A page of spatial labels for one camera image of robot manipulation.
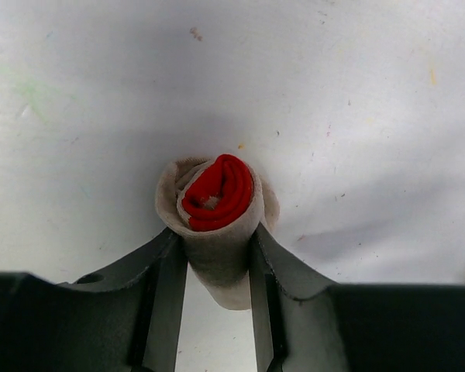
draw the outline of beige fabric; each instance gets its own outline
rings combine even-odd
[[[279,203],[270,185],[250,167],[253,197],[248,209],[221,229],[195,232],[181,201],[190,185],[213,164],[207,158],[187,158],[166,166],[157,185],[155,206],[169,228],[184,238],[186,255],[200,282],[215,301],[230,310],[245,310],[250,304],[248,241],[258,224],[269,230],[279,217]]]

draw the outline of rolled sock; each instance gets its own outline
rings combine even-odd
[[[183,237],[190,265],[215,301],[250,308],[248,241],[259,223],[272,230],[279,217],[270,185],[233,155],[186,158],[166,166],[155,205]]]

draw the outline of sock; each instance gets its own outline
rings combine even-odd
[[[155,205],[183,237],[190,265],[215,301],[250,308],[248,241],[259,223],[272,231],[279,216],[270,185],[233,155],[191,157],[166,166]]]

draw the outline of rolled towel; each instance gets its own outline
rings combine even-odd
[[[189,157],[166,166],[155,206],[183,237],[190,265],[215,301],[250,308],[248,241],[259,223],[272,231],[279,217],[270,185],[233,155]]]

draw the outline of white surface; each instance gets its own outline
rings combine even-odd
[[[324,274],[463,283],[465,1],[0,0],[0,270],[109,264],[162,229],[166,162],[226,151]]]

